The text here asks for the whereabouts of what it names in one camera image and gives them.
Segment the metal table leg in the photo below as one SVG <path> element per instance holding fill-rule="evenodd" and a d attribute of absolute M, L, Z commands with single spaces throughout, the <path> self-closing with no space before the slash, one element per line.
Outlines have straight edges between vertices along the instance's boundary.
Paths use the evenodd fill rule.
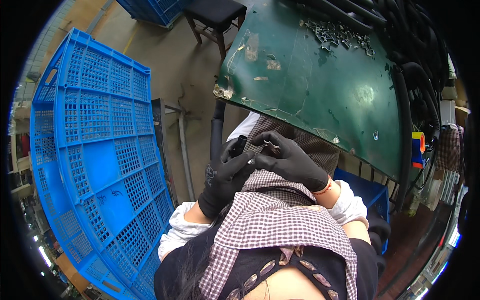
<path fill-rule="evenodd" d="M 174 200 L 174 206 L 177 207 L 179 205 L 179 201 L 177 198 L 177 193 L 175 190 L 175 184 L 173 182 L 172 178 L 172 169 L 170 165 L 170 159 L 169 159 L 169 153 L 168 153 L 168 147 L 167 147 L 167 131 L 165 128 L 165 115 L 170 114 L 170 113 L 178 113 L 178 120 L 179 120 L 179 136 L 180 136 L 180 145 L 181 145 L 181 151 L 182 151 L 182 159 L 183 159 L 183 166 L 185 169 L 185 179 L 187 181 L 187 188 L 188 188 L 188 193 L 189 193 L 189 199 L 192 202 L 195 202 L 195 193 L 193 191 L 193 183 L 192 183 L 192 176 L 190 173 L 190 163 L 188 160 L 188 152 L 187 152 L 187 144 L 186 144 L 186 139 L 185 139 L 185 127 L 184 127 L 184 110 L 175 104 L 172 103 L 165 103 L 165 101 L 161 98 L 152 100 L 152 103 L 155 101 L 160 102 L 160 107 L 159 111 L 157 113 L 156 110 L 158 108 L 154 108 L 154 120 L 159 122 L 156 128 L 156 139 L 157 139 L 157 144 L 159 147 L 162 147 L 163 149 L 163 159 L 164 159 L 164 164 L 166 166 L 166 180 L 168 181 L 170 185 L 170 191 Z"/>

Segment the blue plastic crate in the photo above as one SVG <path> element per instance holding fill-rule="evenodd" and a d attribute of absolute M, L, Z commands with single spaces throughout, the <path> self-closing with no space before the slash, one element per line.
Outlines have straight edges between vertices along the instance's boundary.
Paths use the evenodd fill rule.
<path fill-rule="evenodd" d="M 72 29 L 40 79 L 31 144 L 40 201 L 77 270 L 117 299 L 154 299 L 173 205 L 150 69 Z"/>
<path fill-rule="evenodd" d="M 132 18 L 170 27 L 192 0 L 117 0 Z"/>
<path fill-rule="evenodd" d="M 335 169 L 334 180 L 347 182 L 355 196 L 362 197 L 367 208 L 374 206 L 378 214 L 390 223 L 388 187 L 378 182 L 369 181 L 339 168 Z M 385 253 L 388 240 L 382 246 L 382 254 Z"/>

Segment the wooden stool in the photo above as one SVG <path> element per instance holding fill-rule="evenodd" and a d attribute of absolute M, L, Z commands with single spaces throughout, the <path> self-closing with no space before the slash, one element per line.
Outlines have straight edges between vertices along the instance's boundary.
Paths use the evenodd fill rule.
<path fill-rule="evenodd" d="M 245 21 L 245 13 L 247 7 L 235 2 L 234 0 L 195 0 L 190 5 L 183 9 L 183 13 L 187 18 L 190 28 L 199 44 L 202 43 L 200 35 L 218 44 L 222 60 L 225 59 L 228 49 L 232 43 L 225 47 L 223 40 L 223 33 L 230 28 L 230 25 L 235 25 L 232 21 L 238 18 L 238 24 L 235 25 L 240 29 L 243 21 Z M 197 26 L 194 20 L 198 20 L 205 25 L 201 28 Z"/>

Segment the white sleeve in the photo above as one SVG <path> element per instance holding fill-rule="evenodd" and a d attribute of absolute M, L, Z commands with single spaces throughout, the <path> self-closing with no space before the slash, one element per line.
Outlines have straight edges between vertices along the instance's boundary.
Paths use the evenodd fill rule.
<path fill-rule="evenodd" d="M 258 118 L 260 117 L 259 114 L 256 112 L 251 111 L 248 116 L 243 120 L 228 136 L 227 142 L 229 140 L 233 140 L 238 138 L 240 135 L 245 135 L 248 137 L 250 131 L 252 131 L 253 127 L 257 123 Z"/>
<path fill-rule="evenodd" d="M 337 221 L 340 226 L 351 221 L 361 221 L 368 229 L 367 207 L 363 204 L 362 198 L 353 195 L 353 191 L 343 180 L 335 180 L 340 188 L 340 196 L 328 213 Z"/>
<path fill-rule="evenodd" d="M 163 234 L 160 239 L 160 246 L 158 247 L 160 260 L 169 251 L 182 247 L 192 238 L 210 229 L 215 223 L 213 221 L 211 224 L 198 224 L 185 221 L 183 216 L 194 204 L 195 202 L 184 202 L 173 212 L 169 221 L 172 228 L 168 234 Z"/>

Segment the green workbench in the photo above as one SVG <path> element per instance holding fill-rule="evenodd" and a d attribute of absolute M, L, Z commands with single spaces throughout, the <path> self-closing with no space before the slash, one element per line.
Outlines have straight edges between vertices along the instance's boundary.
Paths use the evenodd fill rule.
<path fill-rule="evenodd" d="M 256 3 L 222 64 L 214 94 L 319 136 L 397 181 L 394 63 L 375 34 L 373 58 L 342 44 L 321 49 L 303 24 L 308 19 L 292 1 Z"/>

